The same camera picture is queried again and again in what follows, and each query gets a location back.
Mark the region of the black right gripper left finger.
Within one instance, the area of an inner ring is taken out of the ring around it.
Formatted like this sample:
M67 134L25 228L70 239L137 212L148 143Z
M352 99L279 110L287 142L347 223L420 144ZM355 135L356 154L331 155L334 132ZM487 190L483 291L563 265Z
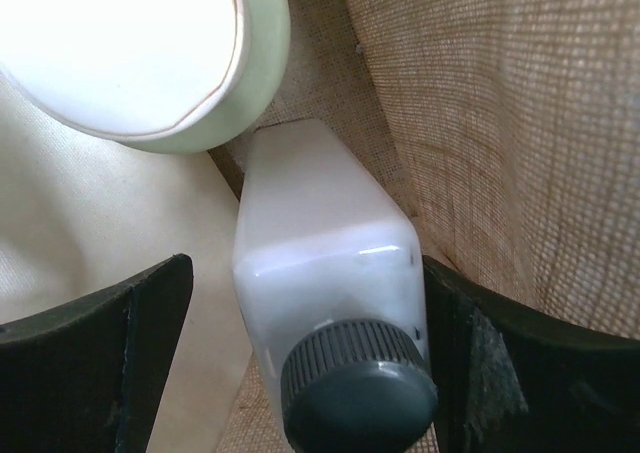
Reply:
M179 254L3 324L2 451L145 451L193 283Z

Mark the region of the white bottle dark grey cap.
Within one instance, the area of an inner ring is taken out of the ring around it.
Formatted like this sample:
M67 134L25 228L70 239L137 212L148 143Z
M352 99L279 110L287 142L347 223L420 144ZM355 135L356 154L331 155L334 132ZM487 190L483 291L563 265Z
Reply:
M233 280L271 411L297 452L403 452L428 430L421 247L324 122L257 130Z

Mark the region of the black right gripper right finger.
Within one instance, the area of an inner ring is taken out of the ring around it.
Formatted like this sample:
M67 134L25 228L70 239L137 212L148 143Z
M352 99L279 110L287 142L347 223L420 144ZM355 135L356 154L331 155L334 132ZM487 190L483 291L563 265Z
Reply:
M638 451L638 341L423 268L440 451Z

